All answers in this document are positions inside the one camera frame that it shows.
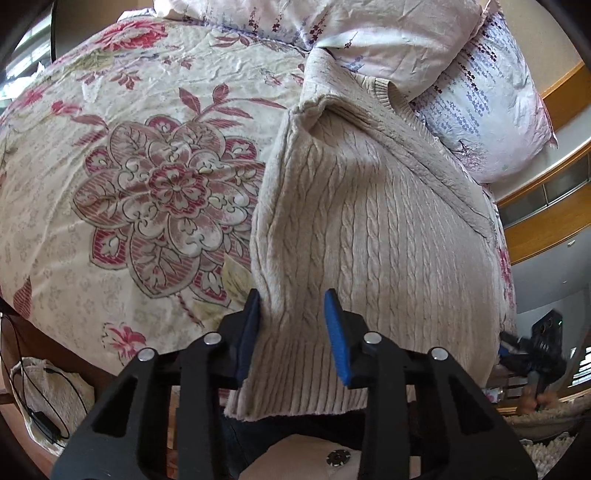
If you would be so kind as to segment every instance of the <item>pillowcase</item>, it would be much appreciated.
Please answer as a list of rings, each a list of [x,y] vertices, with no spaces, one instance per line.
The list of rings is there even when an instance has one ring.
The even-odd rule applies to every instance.
[[[394,82],[407,99],[435,82],[478,29],[475,0],[167,0],[178,13],[328,48],[339,64]]]
[[[556,137],[500,6],[435,84],[411,102],[479,183],[517,173]]]

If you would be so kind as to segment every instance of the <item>white bag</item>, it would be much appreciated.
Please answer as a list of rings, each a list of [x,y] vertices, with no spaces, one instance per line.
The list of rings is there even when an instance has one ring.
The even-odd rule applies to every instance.
[[[62,436],[71,437],[86,417],[86,412],[95,404],[95,389],[82,380],[79,374],[64,372],[48,360],[27,356],[22,359],[22,364],[27,374],[21,377],[19,362],[12,367],[10,378],[13,395],[25,419],[29,437],[49,453],[59,456],[68,440],[51,443],[37,427],[21,400],[26,402],[30,410],[43,412],[60,429]],[[24,395],[21,378],[24,379]],[[14,393],[14,388],[18,390],[18,395]]]

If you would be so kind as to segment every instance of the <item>black wire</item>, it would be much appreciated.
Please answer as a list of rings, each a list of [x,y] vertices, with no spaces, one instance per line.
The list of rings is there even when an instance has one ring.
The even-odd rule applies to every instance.
[[[78,393],[78,390],[76,389],[76,387],[74,386],[74,384],[72,383],[72,380],[70,380],[67,376],[65,376],[63,373],[61,373],[58,370],[54,370],[50,367],[45,367],[43,370],[45,370],[48,373],[51,374],[57,374],[57,375],[61,375],[63,378],[66,379],[66,381],[70,384],[70,386],[72,387],[72,390],[74,391],[74,393],[76,393],[76,395],[78,395],[78,400],[80,400],[80,403],[82,404],[82,408],[84,409],[85,413],[88,415],[88,410],[86,409],[86,405],[84,404],[84,400],[82,400],[82,396]]]
[[[29,418],[31,419],[31,421],[37,426],[37,429],[49,440],[52,442],[52,439],[49,438],[49,436],[42,430],[41,426],[39,425],[39,423],[37,422],[37,419],[35,418],[34,415],[32,415],[31,413],[31,409],[26,405],[26,403],[24,403],[23,399],[21,398],[21,395],[19,394],[17,388],[14,386],[14,383],[12,382],[12,377],[10,376],[10,372],[8,371],[8,367],[6,366],[6,363],[4,362],[4,358],[2,357],[2,351],[0,350],[0,362],[2,363],[2,366],[4,367],[4,371],[6,372],[7,376],[8,376],[8,381],[10,382],[10,385],[12,387],[13,392],[16,394],[18,401],[20,402],[20,404],[23,406],[23,408],[25,408],[25,410],[27,411]],[[57,445],[58,447],[62,447],[62,448],[66,448],[66,445],[62,445],[61,443],[57,443],[55,442],[55,445]]]
[[[70,429],[68,428],[68,425],[66,424],[66,422],[63,420],[63,418],[61,417],[61,415],[57,412],[57,410],[54,408],[53,405],[51,405],[51,402],[47,399],[47,397],[43,394],[43,392],[39,389],[38,386],[36,386],[33,383],[33,380],[31,380],[31,377],[29,377],[29,374],[27,373],[27,369],[24,367],[24,365],[22,364],[22,353],[21,353],[21,343],[18,341],[18,336],[19,333],[17,331],[17,328],[14,325],[14,322],[12,321],[12,319],[7,316],[8,321],[10,322],[10,325],[12,326],[12,330],[14,330],[14,338],[17,340],[17,350],[18,350],[18,357],[21,360],[21,377],[22,377],[22,396],[23,399],[25,400],[25,408],[28,409],[29,415],[32,417],[32,409],[29,408],[28,404],[27,404],[27,399],[25,398],[25,378],[27,377],[27,380],[29,380],[29,383],[35,387],[35,390],[37,390],[39,392],[39,395],[41,395],[41,398],[43,400],[45,400],[45,403],[47,403],[49,405],[49,407],[53,410],[53,413],[55,413],[57,415],[57,418],[60,419],[60,422],[62,423],[62,425],[66,428],[66,434],[67,437],[64,437],[63,435],[61,436],[61,438],[63,440],[68,440],[70,438]]]
[[[33,421],[33,423],[37,426],[37,428],[39,429],[39,431],[45,436],[47,437],[47,439],[51,442],[53,442],[53,440],[40,428],[40,425],[37,421],[37,419],[35,418],[35,416],[33,415],[33,411],[31,408],[29,408],[28,404],[27,404],[27,399],[25,397],[25,376],[27,377],[27,379],[29,380],[29,383],[35,387],[35,389],[39,392],[39,395],[41,395],[41,398],[43,398],[43,400],[45,400],[45,402],[49,405],[49,407],[54,411],[54,413],[56,414],[57,418],[60,419],[60,422],[62,423],[62,425],[66,428],[66,433],[67,433],[67,437],[65,436],[61,436],[62,440],[68,440],[70,438],[70,429],[68,428],[68,425],[66,424],[66,422],[63,420],[63,418],[61,417],[61,415],[57,412],[57,410],[53,407],[53,405],[51,404],[51,402],[49,402],[49,400],[47,399],[47,397],[43,394],[43,392],[41,390],[39,390],[39,388],[33,383],[33,381],[31,380],[31,377],[29,377],[27,370],[24,368],[23,364],[22,364],[22,353],[21,353],[21,344],[18,340],[18,336],[20,335],[19,331],[17,330],[16,326],[14,325],[14,322],[12,321],[12,319],[6,315],[2,315],[2,318],[7,318],[8,321],[10,322],[10,325],[12,326],[12,330],[14,331],[14,338],[17,341],[17,351],[18,351],[18,356],[20,359],[20,364],[21,364],[21,378],[22,378],[22,398],[19,395],[17,389],[14,387],[14,383],[12,382],[12,377],[10,375],[10,373],[8,372],[8,368],[6,366],[6,363],[4,362],[4,360],[2,359],[2,354],[0,353],[0,361],[2,361],[2,364],[4,366],[4,370],[6,370],[7,374],[8,374],[8,379],[11,383],[12,389],[15,391],[15,393],[17,394],[17,398],[18,400],[21,402],[21,404],[23,405],[23,407],[25,408],[25,410],[27,411],[27,413],[29,414],[29,416],[31,417],[31,420]],[[61,372],[58,372],[56,370],[50,369],[50,373],[57,373],[60,374],[62,377],[64,377],[68,383],[70,384],[70,386],[74,389],[74,392],[76,392],[76,395],[78,395],[78,399],[80,400],[80,402],[82,403],[82,408],[84,408],[84,411],[86,412],[86,414],[88,414],[88,410],[86,409],[86,405],[84,404],[84,401],[82,400],[82,396],[80,395],[80,393],[78,392],[78,390],[76,389],[76,387],[74,387],[74,384],[70,381],[69,378],[67,378],[64,374],[62,374]],[[64,445],[60,445],[59,443],[56,442],[57,446],[60,446],[62,448],[66,448]]]

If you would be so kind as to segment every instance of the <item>cable knit sweater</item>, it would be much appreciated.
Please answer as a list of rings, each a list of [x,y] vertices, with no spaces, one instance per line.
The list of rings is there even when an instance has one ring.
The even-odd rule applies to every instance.
[[[492,225],[480,189],[404,121],[388,82],[310,53],[300,104],[267,161],[252,223],[263,324],[226,413],[338,414],[366,392],[336,375],[323,295],[399,346],[447,348],[483,384],[498,348]]]

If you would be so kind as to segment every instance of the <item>sweater cuff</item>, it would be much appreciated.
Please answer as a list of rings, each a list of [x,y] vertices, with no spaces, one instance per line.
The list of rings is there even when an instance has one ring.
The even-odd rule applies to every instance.
[[[325,340],[263,333],[243,387],[230,393],[225,414],[254,421],[282,415],[336,415],[365,408],[367,392],[348,390]]]

